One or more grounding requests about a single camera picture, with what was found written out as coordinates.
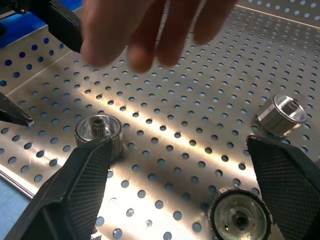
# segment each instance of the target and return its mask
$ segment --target silver cylindrical part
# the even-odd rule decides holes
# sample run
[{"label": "silver cylindrical part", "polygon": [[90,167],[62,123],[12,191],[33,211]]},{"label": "silver cylindrical part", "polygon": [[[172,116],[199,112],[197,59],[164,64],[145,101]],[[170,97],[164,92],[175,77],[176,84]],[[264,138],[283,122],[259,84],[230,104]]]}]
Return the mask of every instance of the silver cylindrical part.
[{"label": "silver cylindrical part", "polygon": [[112,115],[92,115],[82,119],[75,127],[74,136],[77,146],[103,137],[112,138],[112,158],[119,156],[123,150],[122,124]]},{"label": "silver cylindrical part", "polygon": [[257,117],[261,125],[278,137],[286,137],[307,121],[307,114],[297,100],[276,94],[259,110]]},{"label": "silver cylindrical part", "polygon": [[208,211],[213,239],[269,240],[272,217],[253,193],[223,187],[215,194]]}]

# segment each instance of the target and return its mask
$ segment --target hole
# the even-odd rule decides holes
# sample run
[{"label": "hole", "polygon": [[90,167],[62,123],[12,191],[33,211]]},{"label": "hole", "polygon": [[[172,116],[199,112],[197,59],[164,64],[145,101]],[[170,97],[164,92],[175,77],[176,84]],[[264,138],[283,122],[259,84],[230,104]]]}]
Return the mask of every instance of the hole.
[{"label": "hole", "polygon": [[190,144],[191,146],[195,146],[195,145],[197,144],[197,142],[196,142],[195,140],[190,140],[190,141],[189,141],[189,144]]},{"label": "hole", "polygon": [[58,138],[54,137],[50,140],[51,144],[57,144],[58,143]]},{"label": "hole", "polygon": [[12,138],[12,141],[13,142],[16,142],[16,141],[18,141],[20,139],[20,136],[19,135],[16,135],[16,136],[14,136],[13,138]]},{"label": "hole", "polygon": [[226,145],[230,149],[232,149],[235,146],[232,142],[228,142]]},{"label": "hole", "polygon": [[58,163],[58,160],[57,159],[52,159],[50,162],[49,162],[49,166],[50,167],[54,167],[55,165],[57,165]]},{"label": "hole", "polygon": [[142,156],[148,157],[148,156],[150,156],[150,152],[149,151],[143,151],[142,152]]},{"label": "hole", "polygon": [[194,224],[192,224],[192,230],[195,231],[196,233],[200,233],[201,232],[201,224],[198,222],[195,222]]},{"label": "hole", "polygon": [[71,147],[70,147],[69,145],[63,147],[63,151],[64,151],[65,153],[69,152],[70,149],[71,149]]},{"label": "hole", "polygon": [[10,59],[7,59],[4,61],[4,65],[10,66],[12,64],[12,61]]},{"label": "hole", "polygon": [[218,136],[217,136],[217,135],[212,135],[212,136],[211,136],[211,139],[212,139],[213,141],[217,141],[217,140],[218,140]]},{"label": "hole", "polygon": [[5,80],[0,81],[1,87],[5,87],[6,85],[7,85],[7,81],[5,81]]},{"label": "hole", "polygon": [[257,132],[257,131],[258,131],[258,127],[257,127],[256,125],[253,125],[251,128],[252,128],[252,130],[253,130],[254,132]]},{"label": "hole", "polygon": [[218,170],[215,171],[215,175],[216,175],[217,177],[222,177],[223,172],[218,169]]},{"label": "hole", "polygon": [[76,120],[80,120],[81,118],[82,118],[82,116],[81,115],[75,115],[75,117],[74,117]]},{"label": "hole", "polygon": [[133,167],[132,167],[132,171],[133,172],[139,172],[140,171],[140,166],[139,165],[134,165]]},{"label": "hole", "polygon": [[23,51],[21,51],[20,53],[19,53],[19,57],[20,58],[24,58],[26,56],[26,53],[25,52],[23,52]]},{"label": "hole", "polygon": [[25,144],[24,146],[23,146],[23,148],[25,149],[25,150],[28,150],[28,149],[30,149],[32,147],[32,143],[30,143],[30,142],[28,142],[27,144]]},{"label": "hole", "polygon": [[36,107],[35,107],[35,106],[30,107],[30,108],[29,108],[29,111],[30,111],[30,112],[35,112],[35,111],[36,111]]},{"label": "hole", "polygon": [[123,187],[124,189],[126,189],[127,187],[129,187],[129,182],[128,182],[127,180],[122,181],[121,187]]},{"label": "hole", "polygon": [[44,178],[44,177],[43,177],[41,174],[39,174],[39,175],[35,176],[34,181],[35,181],[36,183],[39,183],[39,182],[42,181],[43,178]]},{"label": "hole", "polygon": [[170,232],[165,232],[163,234],[163,240],[171,240],[172,239],[172,234]]},{"label": "hole", "polygon": [[176,221],[180,221],[180,220],[182,219],[182,214],[181,214],[181,212],[175,211],[175,212],[173,213],[173,218],[174,218],[174,220],[176,220]]},{"label": "hole", "polygon": [[215,193],[217,192],[217,188],[216,188],[215,186],[213,186],[213,185],[210,185],[210,186],[208,187],[208,190],[209,190],[209,192],[210,192],[211,194],[215,194]]},{"label": "hole", "polygon": [[140,190],[140,191],[138,191],[138,197],[140,198],[140,199],[143,199],[145,196],[146,196],[146,192],[145,191],[143,191],[143,190]]},{"label": "hole", "polygon": [[198,162],[198,167],[201,169],[204,169],[206,167],[206,163],[204,161],[199,161]]},{"label": "hole", "polygon": [[45,152],[44,152],[44,151],[38,151],[38,152],[36,153],[36,157],[37,157],[37,158],[42,158],[44,155],[45,155]]},{"label": "hole", "polygon": [[120,239],[122,237],[122,230],[120,228],[116,228],[115,230],[113,230],[112,236],[115,239]]},{"label": "hole", "polygon": [[135,210],[133,210],[132,208],[129,208],[125,214],[128,218],[131,218],[135,214]]},{"label": "hole", "polygon": [[239,167],[240,170],[245,170],[246,169],[246,165],[244,163],[240,163],[238,165],[238,167]]},{"label": "hole", "polygon": [[71,129],[70,126],[64,126],[64,127],[63,127],[63,131],[64,131],[64,132],[68,132],[68,131],[70,131],[70,129]]},{"label": "hole", "polygon": [[203,202],[200,206],[201,210],[205,213],[209,210],[209,205],[206,202]]},{"label": "hole", "polygon": [[134,143],[132,143],[132,142],[130,142],[130,143],[128,143],[128,149],[133,149],[134,147],[135,147],[135,144]]},{"label": "hole", "polygon": [[47,115],[48,115],[48,114],[47,114],[46,112],[43,112],[43,113],[40,114],[40,118],[43,118],[43,119],[44,119]]},{"label": "hole", "polygon": [[145,133],[144,133],[144,131],[139,130],[139,131],[136,132],[136,134],[137,134],[138,136],[143,136]]},{"label": "hole", "polygon": [[114,176],[114,173],[112,171],[108,171],[107,178],[110,179]]},{"label": "hole", "polygon": [[229,161],[229,157],[226,155],[221,156],[222,161],[224,162],[228,162]]},{"label": "hole", "polygon": [[191,195],[188,192],[185,192],[184,194],[182,194],[182,198],[185,201],[190,201]]},{"label": "hole", "polygon": [[166,150],[167,150],[168,152],[172,152],[172,151],[174,150],[174,147],[171,146],[171,145],[168,145],[168,146],[166,146]]},{"label": "hole", "polygon": [[158,164],[164,166],[166,164],[166,161],[162,158],[158,159]]},{"label": "hole", "polygon": [[17,161],[17,158],[15,156],[12,156],[8,160],[8,164],[14,164]]},{"label": "hole", "polygon": [[164,188],[171,192],[174,189],[174,186],[171,183],[167,183],[166,185],[164,185]]},{"label": "hole", "polygon": [[46,131],[44,131],[44,130],[38,132],[39,137],[44,137],[45,135],[46,135]]},{"label": "hole", "polygon": [[159,142],[159,140],[158,140],[158,138],[153,137],[153,138],[151,139],[151,142],[152,142],[153,144],[157,144],[157,143]]},{"label": "hole", "polygon": [[257,188],[255,188],[255,187],[251,189],[251,192],[256,196],[258,196],[259,193],[260,193],[259,190]]},{"label": "hole", "polygon": [[27,173],[29,171],[29,166],[28,165],[23,166],[20,171],[23,174]]},{"label": "hole", "polygon": [[164,207],[164,203],[160,200],[156,201],[154,205],[156,209],[162,209]]},{"label": "hole", "polygon": [[148,180],[149,180],[150,182],[155,182],[155,181],[156,181],[156,175],[153,174],[153,173],[149,174]]},{"label": "hole", "polygon": [[233,179],[232,183],[233,183],[233,185],[235,185],[237,187],[240,186],[240,184],[241,184],[240,180],[237,178]]},{"label": "hole", "polygon": [[186,152],[182,153],[181,156],[182,156],[182,158],[185,159],[185,160],[187,160],[187,159],[189,158],[189,154],[186,153]]},{"label": "hole", "polygon": [[250,156],[250,153],[248,150],[243,150],[243,154],[246,155],[246,156]]},{"label": "hole", "polygon": [[191,177],[191,182],[192,182],[193,184],[198,184],[198,183],[199,183],[199,178],[196,177],[196,176],[192,176],[192,177]]}]

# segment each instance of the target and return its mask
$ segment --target finger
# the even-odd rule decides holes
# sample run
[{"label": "finger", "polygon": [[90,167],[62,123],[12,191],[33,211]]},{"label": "finger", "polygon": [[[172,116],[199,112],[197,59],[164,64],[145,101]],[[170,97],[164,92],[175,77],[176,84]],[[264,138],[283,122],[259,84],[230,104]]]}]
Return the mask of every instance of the finger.
[{"label": "finger", "polygon": [[86,0],[82,18],[81,53],[91,65],[117,58],[141,23],[153,0]]},{"label": "finger", "polygon": [[237,0],[207,0],[194,26],[193,40],[203,45],[220,31]]},{"label": "finger", "polygon": [[171,1],[168,17],[156,50],[161,64],[173,66],[179,61],[199,3],[200,0]]},{"label": "finger", "polygon": [[128,62],[137,72],[147,72],[153,62],[161,17],[166,0],[156,0],[145,13],[132,35],[128,47]]}]

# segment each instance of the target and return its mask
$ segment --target perforated metal sheet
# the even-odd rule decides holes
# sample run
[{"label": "perforated metal sheet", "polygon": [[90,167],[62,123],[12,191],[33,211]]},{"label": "perforated metal sheet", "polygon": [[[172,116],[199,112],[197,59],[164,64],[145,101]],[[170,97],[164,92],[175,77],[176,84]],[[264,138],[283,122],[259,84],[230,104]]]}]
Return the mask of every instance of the perforated metal sheet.
[{"label": "perforated metal sheet", "polygon": [[320,28],[318,0],[239,0],[242,7]]},{"label": "perforated metal sheet", "polygon": [[[81,117],[116,116],[125,147],[107,180],[104,224],[97,221],[103,239],[210,239],[206,211],[216,189],[259,194],[245,139],[266,135],[255,115],[273,94],[305,107],[307,124],[284,141],[319,161],[319,31],[237,7],[209,44],[193,46],[190,33],[175,67],[155,63],[142,75],[125,52],[95,69],[60,49],[46,28],[33,34],[0,54],[3,91],[35,120],[29,129],[0,123],[0,172],[32,196],[76,147]],[[26,66],[35,70],[40,56],[57,61],[30,78]],[[21,78],[30,79],[10,88]]]}]

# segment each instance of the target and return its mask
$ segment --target metal hub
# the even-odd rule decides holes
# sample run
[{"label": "metal hub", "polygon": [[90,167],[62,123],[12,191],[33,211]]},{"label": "metal hub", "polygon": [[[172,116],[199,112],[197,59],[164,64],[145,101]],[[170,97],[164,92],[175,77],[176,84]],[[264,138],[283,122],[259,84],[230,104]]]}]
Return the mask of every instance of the metal hub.
[{"label": "metal hub", "polygon": [[221,189],[208,217],[220,240],[266,240],[270,235],[270,214],[264,203],[248,191]]},{"label": "metal hub", "polygon": [[76,138],[83,143],[103,138],[116,137],[121,132],[120,121],[111,115],[92,115],[81,120],[75,127]]}]

